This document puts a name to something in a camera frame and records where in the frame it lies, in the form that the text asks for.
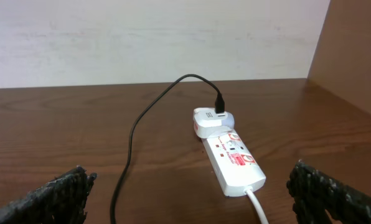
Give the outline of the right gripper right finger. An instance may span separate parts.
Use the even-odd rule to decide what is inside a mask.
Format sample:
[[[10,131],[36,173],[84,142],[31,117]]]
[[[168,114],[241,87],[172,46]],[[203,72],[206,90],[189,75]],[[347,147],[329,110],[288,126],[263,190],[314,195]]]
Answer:
[[[286,183],[298,223],[371,223],[371,197],[298,161]]]

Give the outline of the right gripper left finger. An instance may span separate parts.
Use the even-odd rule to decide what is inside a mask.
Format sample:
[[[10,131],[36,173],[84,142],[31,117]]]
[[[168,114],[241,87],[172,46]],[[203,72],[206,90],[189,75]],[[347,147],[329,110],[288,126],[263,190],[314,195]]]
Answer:
[[[96,173],[88,175],[77,166],[1,207],[0,224],[82,224],[96,178]]]

